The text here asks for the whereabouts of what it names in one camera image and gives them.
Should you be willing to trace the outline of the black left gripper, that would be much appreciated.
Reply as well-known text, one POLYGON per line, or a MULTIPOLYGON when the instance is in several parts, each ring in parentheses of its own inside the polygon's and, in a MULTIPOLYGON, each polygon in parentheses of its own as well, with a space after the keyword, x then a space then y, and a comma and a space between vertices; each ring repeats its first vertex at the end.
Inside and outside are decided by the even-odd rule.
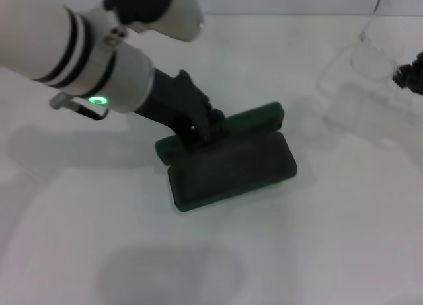
POLYGON ((224 133, 224 113, 184 70, 171 77, 156 69, 152 89, 134 113, 170 128, 183 142, 189 142, 190 152, 213 145, 215 134, 224 133))

